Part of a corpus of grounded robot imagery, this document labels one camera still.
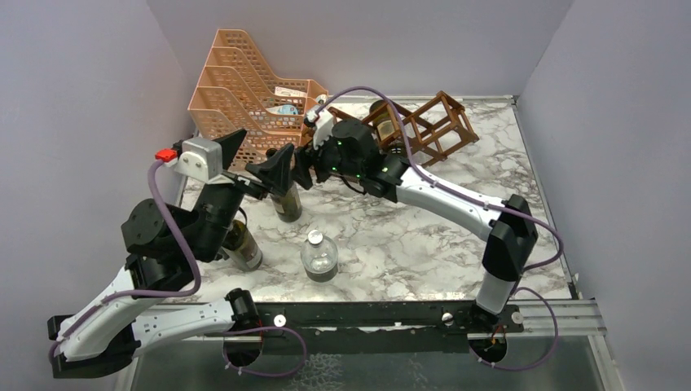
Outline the green wine bottle white label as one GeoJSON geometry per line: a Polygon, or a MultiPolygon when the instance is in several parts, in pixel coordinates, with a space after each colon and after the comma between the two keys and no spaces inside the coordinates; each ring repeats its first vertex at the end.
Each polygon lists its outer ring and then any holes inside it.
{"type": "Polygon", "coordinates": [[[292,171],[288,171],[290,188],[284,196],[269,194],[269,198],[274,209],[283,222],[295,222],[302,214],[301,200],[297,189],[297,184],[293,180],[292,171]]]}

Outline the clear round jug dark liquid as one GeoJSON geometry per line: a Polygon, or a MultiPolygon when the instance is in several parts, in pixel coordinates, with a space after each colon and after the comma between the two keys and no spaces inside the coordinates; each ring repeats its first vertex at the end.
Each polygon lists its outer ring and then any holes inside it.
{"type": "Polygon", "coordinates": [[[337,245],[319,230],[307,234],[300,255],[307,277],[316,283],[332,280],[339,271],[337,245]]]}

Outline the green wine bottle silver neck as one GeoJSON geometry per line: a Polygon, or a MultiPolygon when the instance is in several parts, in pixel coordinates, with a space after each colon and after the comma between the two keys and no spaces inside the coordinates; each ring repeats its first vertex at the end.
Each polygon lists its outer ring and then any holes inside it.
{"type": "Polygon", "coordinates": [[[223,260],[232,261],[244,272],[258,269],[263,259],[262,250],[253,235],[239,220],[232,221],[219,254],[223,260]]]}

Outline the dark green wine bottle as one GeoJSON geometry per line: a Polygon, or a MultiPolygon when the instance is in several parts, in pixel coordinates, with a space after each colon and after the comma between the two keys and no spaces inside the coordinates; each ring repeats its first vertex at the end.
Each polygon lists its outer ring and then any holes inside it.
{"type": "MultiPolygon", "coordinates": [[[[369,107],[369,113],[372,114],[378,108],[383,106],[385,106],[385,101],[379,99],[373,102],[372,105],[369,107]]],[[[384,110],[376,118],[374,118],[372,120],[372,123],[373,126],[376,128],[377,137],[379,138],[380,142],[385,140],[394,133],[394,124],[390,120],[390,116],[387,110],[384,110]]],[[[387,144],[385,147],[382,147],[381,150],[387,154],[402,155],[403,145],[398,139],[395,139],[391,143],[387,144]]]]}

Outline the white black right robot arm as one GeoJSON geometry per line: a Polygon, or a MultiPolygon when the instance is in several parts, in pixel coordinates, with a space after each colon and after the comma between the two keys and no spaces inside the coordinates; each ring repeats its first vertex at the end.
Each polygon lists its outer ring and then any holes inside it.
{"type": "Polygon", "coordinates": [[[381,152],[368,125],[354,119],[304,119],[314,133],[295,152],[294,180],[304,189],[331,177],[356,180],[366,195],[427,210],[485,241],[485,270],[470,312],[478,330],[499,325],[513,289],[539,238],[527,201],[512,195],[499,200],[415,168],[408,158],[381,152]]]}

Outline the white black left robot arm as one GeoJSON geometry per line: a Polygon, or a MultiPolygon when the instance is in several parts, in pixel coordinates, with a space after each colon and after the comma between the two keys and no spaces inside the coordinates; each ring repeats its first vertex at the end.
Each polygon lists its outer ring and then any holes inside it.
{"type": "Polygon", "coordinates": [[[121,226],[125,264],[84,309],[48,322],[48,356],[56,379],[108,376],[151,349],[190,336],[258,332],[261,321],[253,298],[241,288],[197,310],[147,314],[166,299],[198,292],[199,264],[221,258],[243,198],[287,193],[291,143],[268,160],[248,165],[248,176],[229,171],[246,134],[237,130],[216,139],[188,138],[155,154],[147,172],[151,197],[138,203],[121,226]],[[163,200],[156,183],[162,167],[203,182],[193,209],[163,200]]]}

